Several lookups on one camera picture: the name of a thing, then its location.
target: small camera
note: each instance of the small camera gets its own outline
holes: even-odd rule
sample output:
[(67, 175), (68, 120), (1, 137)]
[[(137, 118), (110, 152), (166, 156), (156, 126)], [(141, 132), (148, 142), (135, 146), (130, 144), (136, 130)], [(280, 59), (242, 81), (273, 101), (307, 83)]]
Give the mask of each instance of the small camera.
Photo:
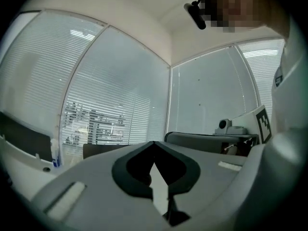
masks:
[(203, 30), (206, 28), (205, 22), (200, 16), (200, 8), (198, 5), (186, 3), (184, 5), (184, 9), (188, 12), (188, 14), (191, 16), (199, 29)]

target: screw hole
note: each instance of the screw hole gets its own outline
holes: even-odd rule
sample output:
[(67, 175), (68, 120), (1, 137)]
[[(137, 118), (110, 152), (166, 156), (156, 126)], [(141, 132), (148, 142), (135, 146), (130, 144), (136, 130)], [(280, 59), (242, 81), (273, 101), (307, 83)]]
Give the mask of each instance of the screw hole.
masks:
[(44, 172), (50, 172), (50, 168), (49, 168), (49, 167), (44, 167), (44, 168), (43, 168), (43, 171), (44, 171)]

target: glass wall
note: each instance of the glass wall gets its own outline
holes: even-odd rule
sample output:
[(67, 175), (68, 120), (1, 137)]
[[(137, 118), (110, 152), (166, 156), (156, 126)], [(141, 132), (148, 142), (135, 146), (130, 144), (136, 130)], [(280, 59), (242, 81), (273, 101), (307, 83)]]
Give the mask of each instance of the glass wall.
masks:
[(271, 87), (280, 65), (284, 40), (261, 40), (239, 44), (256, 79), (261, 104), (265, 105), (269, 119), (272, 112)]
[(172, 69), (168, 131), (213, 134), (219, 121), (257, 107), (252, 76), (236, 47)]
[(170, 66), (152, 51), (73, 13), (21, 14), (10, 29), (1, 42), (0, 112), (59, 136), (66, 163), (82, 159), (85, 143), (163, 139)]
[(87, 51), (61, 115), (66, 163), (82, 146), (161, 141), (165, 135), (169, 66), (128, 35), (107, 28)]
[(52, 137), (70, 73), (102, 28), (62, 13), (39, 14), (18, 34), (1, 62), (0, 110)]

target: person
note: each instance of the person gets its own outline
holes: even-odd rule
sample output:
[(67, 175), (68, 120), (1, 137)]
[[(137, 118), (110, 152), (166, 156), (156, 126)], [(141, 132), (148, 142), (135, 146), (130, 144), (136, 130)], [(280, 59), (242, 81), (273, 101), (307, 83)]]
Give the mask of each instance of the person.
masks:
[(272, 86), (272, 134), (308, 126), (308, 59), (305, 37), (276, 0), (201, 0), (212, 26), (229, 31), (267, 26), (285, 40)]

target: webcam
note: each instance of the webcam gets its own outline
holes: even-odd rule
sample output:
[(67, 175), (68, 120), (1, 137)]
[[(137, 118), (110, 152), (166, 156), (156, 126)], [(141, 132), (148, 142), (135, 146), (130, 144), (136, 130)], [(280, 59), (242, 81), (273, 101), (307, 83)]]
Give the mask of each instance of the webcam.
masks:
[(206, 24), (204, 19), (202, 18), (201, 9), (199, 8), (199, 3), (201, 0), (193, 1), (191, 4), (186, 3), (184, 5), (184, 9), (188, 12), (188, 14), (191, 16), (193, 21), (196, 23), (197, 27), (200, 30), (204, 30), (206, 28)]

